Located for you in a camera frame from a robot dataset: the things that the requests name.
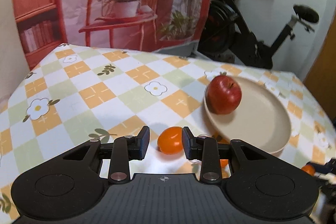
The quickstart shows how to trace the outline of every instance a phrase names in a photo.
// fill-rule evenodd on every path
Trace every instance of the plate rim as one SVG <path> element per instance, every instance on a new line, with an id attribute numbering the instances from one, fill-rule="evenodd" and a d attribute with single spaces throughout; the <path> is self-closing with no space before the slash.
<path id="1" fill-rule="evenodd" d="M 241 79 L 244 79 L 244 80 L 247 80 L 247 81 L 249 81 L 249 82 L 251 82 L 251 83 L 253 83 L 253 84 L 255 84 L 255 85 L 258 85 L 258 83 L 256 83 L 255 81 L 253 81 L 253 80 L 251 80 L 251 79 L 248 79 L 248 78 L 245 78 L 245 77 L 241 77 L 241 76 L 230 76 L 229 75 L 229 77 L 231 77 L 231 78 L 233 78 L 233 79 L 235 79 L 235 78 L 241 78 Z M 216 123 L 213 121 L 213 118 L 211 117 L 211 112 L 210 112 L 210 110 L 209 110 L 209 108 L 208 108 L 208 105 L 207 105 L 207 103 L 206 103 L 206 98 L 205 98 L 205 95 L 206 95 L 206 92 L 207 92 L 207 90 L 208 90 L 208 86 L 209 86 L 209 84 L 205 87 L 205 90 L 204 90 L 204 95 L 203 95 L 203 104 L 204 104 L 204 108 L 205 108 L 205 113 L 206 113 L 206 115 L 207 115 L 207 117 L 209 118 L 209 121 L 211 122 L 211 125 L 217 130 L 217 132 L 218 132 L 218 134 L 219 135 L 221 135 L 222 137 L 225 137 L 226 139 L 228 139 L 226 136 L 225 136 L 225 134 L 223 134 L 222 132 L 221 132 L 221 130 L 216 126 Z M 281 149 L 278 149 L 278 150 L 276 150 L 276 151 L 272 151 L 272 152 L 267 152 L 267 153 L 269 153 L 269 154 L 271 154 L 271 155 L 274 155 L 274 154 L 277 154 L 277 153 L 279 153 L 279 152 L 281 152 L 285 147 L 286 147 L 286 145 L 288 144 L 288 142 L 289 142 L 289 140 L 290 140 L 290 138 L 291 138 L 291 134 L 292 134 L 292 121 L 291 121 L 291 118 L 290 118 L 290 116 L 289 116 L 289 113 L 288 113 L 288 111 L 287 111 L 287 109 L 285 108 L 285 106 L 282 104 L 282 102 L 271 92 L 271 91 L 269 91 L 266 87 L 265 87 L 265 90 L 269 93 L 269 94 L 271 94 L 279 103 L 280 103 L 280 105 L 283 107 L 283 109 L 285 110 L 285 113 L 286 113 L 286 117 L 288 118 L 288 120 L 289 120 L 289 125 L 290 125 L 290 134 L 289 134 L 289 136 L 288 136 L 288 140 L 287 140 L 287 142 L 285 143 L 285 145 L 281 148 Z"/>

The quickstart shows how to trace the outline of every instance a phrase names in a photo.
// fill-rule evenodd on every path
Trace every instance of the orange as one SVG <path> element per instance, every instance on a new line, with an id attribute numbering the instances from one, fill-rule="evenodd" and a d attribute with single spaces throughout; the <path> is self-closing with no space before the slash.
<path id="1" fill-rule="evenodd" d="M 157 138 L 157 146 L 167 155 L 179 153 L 182 149 L 182 127 L 170 127 Z"/>
<path id="2" fill-rule="evenodd" d="M 309 165 L 309 164 L 302 167 L 301 170 L 310 174 L 311 176 L 313 176 L 315 174 L 315 168 L 313 166 Z"/>
<path id="3" fill-rule="evenodd" d="M 229 163 L 229 160 L 220 160 L 220 166 L 221 168 L 225 168 Z"/>

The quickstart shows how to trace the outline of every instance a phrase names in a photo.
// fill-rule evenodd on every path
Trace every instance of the white wall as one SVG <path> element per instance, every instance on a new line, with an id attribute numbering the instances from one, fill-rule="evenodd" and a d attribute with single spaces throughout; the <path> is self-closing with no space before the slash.
<path id="1" fill-rule="evenodd" d="M 0 0 L 0 34 L 1 104 L 29 72 L 16 28 L 12 0 Z"/>
<path id="2" fill-rule="evenodd" d="M 315 59 L 318 57 L 321 47 L 324 42 L 324 38 L 326 37 L 330 22 L 334 19 L 335 16 L 335 4 L 336 0 L 327 0 L 325 5 L 325 12 L 323 18 L 320 20 L 320 27 L 316 32 L 315 39 L 313 45 L 308 53 L 307 58 L 303 62 L 303 65 L 297 75 L 301 80 L 304 80 L 306 75 L 308 74 L 311 66 L 314 64 Z"/>
<path id="3" fill-rule="evenodd" d="M 250 30 L 259 40 L 264 40 L 265 44 L 270 46 L 290 20 L 294 13 L 294 4 L 310 6 L 319 13 L 320 22 L 330 25 L 330 16 L 328 15 L 329 21 L 324 19 L 326 3 L 327 0 L 239 0 L 237 5 Z M 297 25 L 294 29 L 296 38 L 293 41 L 287 39 L 274 55 L 274 69 L 299 74 L 313 45 L 316 44 L 315 37 L 319 33 L 320 25 L 321 23 L 314 26 L 315 33 L 307 33 L 302 25 Z M 324 40 L 324 37 L 319 36 L 318 39 Z"/>

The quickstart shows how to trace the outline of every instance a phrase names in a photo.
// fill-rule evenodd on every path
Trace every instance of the wooden door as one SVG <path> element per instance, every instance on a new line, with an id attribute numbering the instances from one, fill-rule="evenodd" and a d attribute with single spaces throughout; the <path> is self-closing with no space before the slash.
<path id="1" fill-rule="evenodd" d="M 304 84 L 329 118 L 336 118 L 336 17 Z"/>

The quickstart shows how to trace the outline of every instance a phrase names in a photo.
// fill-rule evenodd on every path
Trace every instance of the checkered tablecloth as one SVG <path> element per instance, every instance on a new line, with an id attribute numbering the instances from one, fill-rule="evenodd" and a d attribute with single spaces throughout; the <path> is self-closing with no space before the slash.
<path id="1" fill-rule="evenodd" d="M 288 110 L 292 136 L 281 159 L 302 167 L 309 160 L 324 164 L 336 156 L 330 120 L 292 73 L 62 44 L 26 76 L 0 114 L 0 206 L 8 211 L 0 212 L 0 223 L 18 217 L 8 203 L 19 174 L 91 138 L 112 142 L 136 135 L 144 125 L 150 127 L 151 141 L 146 158 L 130 162 L 132 174 L 199 175 L 199 162 L 189 162 L 183 153 L 163 155 L 156 139 L 171 126 L 216 136 L 202 100 L 206 85 L 220 72 L 264 85 Z M 102 177 L 107 170 L 104 162 Z"/>

